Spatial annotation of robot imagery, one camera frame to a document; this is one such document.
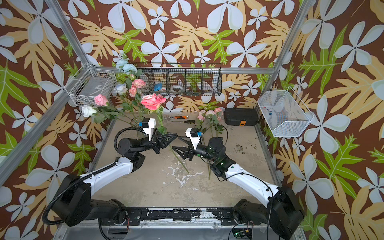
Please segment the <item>pale pink carnation stem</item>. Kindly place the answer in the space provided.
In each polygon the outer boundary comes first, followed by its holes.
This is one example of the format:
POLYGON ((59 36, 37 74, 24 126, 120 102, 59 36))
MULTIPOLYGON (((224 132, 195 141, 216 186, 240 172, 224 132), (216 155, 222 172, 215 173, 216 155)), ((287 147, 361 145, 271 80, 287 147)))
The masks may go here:
POLYGON ((209 110, 205 113, 205 118, 208 121, 209 127, 208 129, 211 132, 212 137, 214 136, 214 127, 219 123, 219 119, 217 113, 214 110, 209 110))

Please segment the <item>pink rose cluster stem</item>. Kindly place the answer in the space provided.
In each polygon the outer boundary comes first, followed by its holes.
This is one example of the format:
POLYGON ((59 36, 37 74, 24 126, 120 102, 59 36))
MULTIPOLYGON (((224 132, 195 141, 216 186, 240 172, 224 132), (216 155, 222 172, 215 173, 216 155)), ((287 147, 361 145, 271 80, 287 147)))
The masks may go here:
POLYGON ((215 128, 215 131, 216 131, 216 135, 218 136, 219 134, 221 134, 224 130, 224 127, 223 125, 221 124, 221 121, 223 119, 223 116, 224 116, 224 112, 221 108, 216 108, 214 110, 215 112, 215 116, 214 116, 214 128, 215 128))

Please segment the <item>pink rose bunch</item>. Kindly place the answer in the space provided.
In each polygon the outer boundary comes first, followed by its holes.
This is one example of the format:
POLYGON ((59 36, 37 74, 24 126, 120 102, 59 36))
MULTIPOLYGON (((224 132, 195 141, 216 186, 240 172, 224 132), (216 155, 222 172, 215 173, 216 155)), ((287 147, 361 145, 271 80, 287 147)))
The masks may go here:
POLYGON ((136 79, 132 81, 131 87, 128 90, 129 96, 132 99, 132 104, 138 108, 139 116, 142 117, 144 114, 144 107, 141 104, 143 98, 143 87, 146 86, 145 81, 136 79))

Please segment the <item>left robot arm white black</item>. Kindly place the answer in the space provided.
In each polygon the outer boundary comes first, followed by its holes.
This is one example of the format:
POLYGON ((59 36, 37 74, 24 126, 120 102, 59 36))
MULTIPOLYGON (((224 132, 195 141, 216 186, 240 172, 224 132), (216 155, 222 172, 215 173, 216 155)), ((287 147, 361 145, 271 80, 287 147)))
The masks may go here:
POLYGON ((113 181, 137 171, 144 163, 144 151, 156 154, 168 147, 176 133, 161 134, 158 130, 145 138, 120 138, 129 128, 119 131, 114 138, 114 148, 121 155, 114 162, 93 172, 64 178, 54 198, 45 208, 42 220, 45 225, 65 223, 69 227, 83 221, 101 219, 121 224, 127 216, 126 206, 116 199, 94 200, 93 195, 113 181))

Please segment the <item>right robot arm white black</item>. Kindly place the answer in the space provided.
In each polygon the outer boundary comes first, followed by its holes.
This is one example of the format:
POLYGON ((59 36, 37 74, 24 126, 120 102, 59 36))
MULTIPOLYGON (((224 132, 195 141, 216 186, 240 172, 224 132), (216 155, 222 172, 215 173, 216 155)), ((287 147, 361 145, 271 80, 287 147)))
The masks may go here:
POLYGON ((281 239, 291 239, 306 216, 299 198, 291 188, 267 183, 247 172, 226 154, 226 146, 221 137, 211 138, 207 145, 193 137, 182 141, 188 146, 172 148, 182 159, 192 160, 197 156, 207 160, 219 180, 241 187, 259 201, 254 204, 240 200, 234 206, 234 219, 238 224, 264 223, 281 239))

